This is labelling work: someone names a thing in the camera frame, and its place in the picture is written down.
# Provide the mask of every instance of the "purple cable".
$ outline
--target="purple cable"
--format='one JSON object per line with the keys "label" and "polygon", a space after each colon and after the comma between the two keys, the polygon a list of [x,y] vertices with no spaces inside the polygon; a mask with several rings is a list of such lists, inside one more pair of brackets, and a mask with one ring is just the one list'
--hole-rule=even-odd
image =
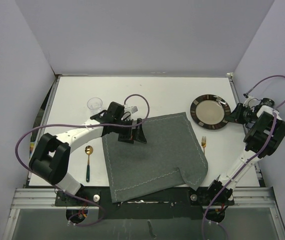
{"label": "purple cable", "polygon": [[[277,122],[277,114],[275,112],[272,113],[273,115],[273,121],[272,121],[272,126],[271,126],[271,129],[270,129],[270,132],[268,134],[268,137],[266,139],[266,141],[264,142],[262,148],[255,154],[253,155],[252,157],[248,158],[246,163],[244,163],[241,168],[236,172],[236,174],[231,178],[232,180],[238,176],[238,174],[246,167],[246,165],[251,161],[253,160],[255,157],[257,157],[259,154],[261,154],[265,148],[267,147],[270,139],[272,138],[272,135],[273,135],[273,132],[275,130],[275,126],[276,126],[276,122]],[[201,233],[202,233],[202,239],[203,240],[206,240],[206,237],[205,237],[205,220],[207,220],[206,218],[206,215],[210,209],[210,207],[213,205],[213,203],[215,202],[215,200],[218,198],[218,196],[224,191],[224,189],[232,182],[232,180],[229,180],[223,187],[222,189],[217,193],[216,196],[214,196],[214,198],[211,200],[211,202],[209,203],[208,207],[206,208],[206,211],[204,212],[203,214],[203,217],[202,217],[202,222],[201,222]]]}
{"label": "purple cable", "polygon": [[[128,97],[126,97],[126,99],[124,100],[124,104],[126,104],[127,100],[131,97],[134,97],[134,96],[138,96],[138,97],[141,97],[142,99],[145,100],[146,104],[147,104],[147,114],[146,114],[146,117],[140,122],[140,123],[137,123],[137,124],[133,124],[133,125],[119,125],[119,124],[112,124],[112,123],[101,123],[101,124],[95,124],[95,125],[71,125],[71,124],[48,124],[48,125],[43,125],[43,126],[37,126],[33,129],[31,129],[30,131],[24,133],[20,138],[19,140],[17,141],[16,143],[16,146],[14,148],[14,153],[16,155],[16,158],[18,160],[18,162],[25,168],[27,169],[28,171],[32,172],[33,174],[36,174],[34,173],[26,164],[24,164],[24,162],[22,161],[22,159],[20,158],[19,154],[18,154],[18,148],[19,148],[19,145],[20,143],[22,142],[22,140],[29,134],[31,134],[33,131],[36,131],[36,130],[39,130],[39,129],[43,129],[43,128],[50,128],[50,127],[68,127],[68,128],[96,128],[96,127],[104,127],[104,126],[110,126],[110,127],[121,127],[121,128],[132,128],[132,127],[137,127],[139,125],[142,125],[148,118],[149,116],[149,113],[150,113],[150,106],[149,106],[149,103],[147,101],[147,99],[140,95],[140,94],[131,94],[129,95]],[[106,210],[98,205],[97,203],[93,202],[93,201],[90,201],[90,200],[87,200],[87,199],[84,199],[82,197],[79,197],[79,196],[75,196],[75,195],[72,195],[68,192],[65,192],[66,195],[70,196],[70,197],[73,197],[75,199],[78,199],[78,200],[81,200],[85,203],[88,203],[88,204],[91,204],[91,205],[94,205],[98,208],[100,208],[102,211],[103,211],[103,216],[101,218],[99,218],[97,221],[95,222],[92,222],[92,223],[87,223],[87,224],[76,224],[76,226],[79,226],[79,227],[86,227],[86,226],[91,226],[91,225],[94,225],[94,224],[97,224],[99,223],[101,220],[103,220],[103,218],[105,217],[106,215]]]}
{"label": "purple cable", "polygon": [[[284,78],[285,79],[285,75],[272,75],[272,76],[268,76],[266,78],[264,78],[263,80],[260,80],[259,82],[256,83],[255,86],[253,86],[248,92],[246,92],[246,94],[249,94],[252,90],[254,90],[255,87],[257,87],[260,83],[262,83],[263,81],[267,80],[267,79],[271,79],[271,78],[275,78],[275,77],[280,77],[280,78]],[[281,107],[283,104],[285,103],[285,100],[279,104],[278,106],[276,106],[276,109]]]}

